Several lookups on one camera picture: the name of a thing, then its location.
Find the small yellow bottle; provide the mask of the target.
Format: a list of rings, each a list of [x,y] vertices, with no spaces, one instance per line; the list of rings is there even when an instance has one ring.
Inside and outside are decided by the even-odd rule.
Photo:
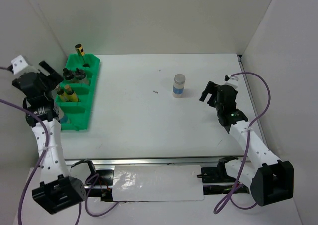
[[[64,85],[64,90],[70,102],[80,102],[80,99],[78,98],[77,94],[68,84]]]
[[[69,102],[69,99],[63,89],[57,89],[57,96],[62,102]]]

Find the silver lid salt jar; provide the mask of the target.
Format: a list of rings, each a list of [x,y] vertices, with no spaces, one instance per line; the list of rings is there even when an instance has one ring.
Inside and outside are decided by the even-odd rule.
[[[173,96],[175,98],[181,98],[183,91],[184,91],[184,85],[185,85],[186,77],[183,74],[176,74],[174,77],[174,83],[173,83]]]
[[[69,120],[69,118],[67,117],[66,114],[60,113],[60,114],[59,114],[59,122],[60,122],[61,124],[65,124],[65,123],[70,123],[70,120]]]

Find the yellow label pepper bottle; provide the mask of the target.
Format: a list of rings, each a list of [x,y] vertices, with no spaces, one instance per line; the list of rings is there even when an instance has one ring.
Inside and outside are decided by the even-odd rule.
[[[81,43],[75,45],[77,55],[81,58],[83,67],[90,68],[90,64],[86,61],[85,52]]]

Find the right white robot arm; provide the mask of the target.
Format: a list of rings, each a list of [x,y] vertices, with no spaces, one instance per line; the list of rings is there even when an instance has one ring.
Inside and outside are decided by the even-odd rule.
[[[294,194],[294,168],[289,161],[282,161],[257,135],[247,116],[237,109],[237,83],[218,85],[208,82],[200,101],[210,96],[208,105],[215,108],[218,121],[243,150],[252,167],[244,166],[236,157],[219,160],[217,176],[222,181],[239,177],[256,204],[266,206],[291,199]]]

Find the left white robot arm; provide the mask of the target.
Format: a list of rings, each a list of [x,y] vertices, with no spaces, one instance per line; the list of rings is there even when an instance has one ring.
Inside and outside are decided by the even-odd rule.
[[[38,146],[41,179],[39,187],[32,190],[32,198],[55,214],[84,201],[84,184],[94,184],[98,172],[86,163],[72,169],[66,166],[60,135],[61,110],[52,98],[52,91],[63,78],[45,61],[39,66],[13,80],[12,85],[25,95],[22,109]]]

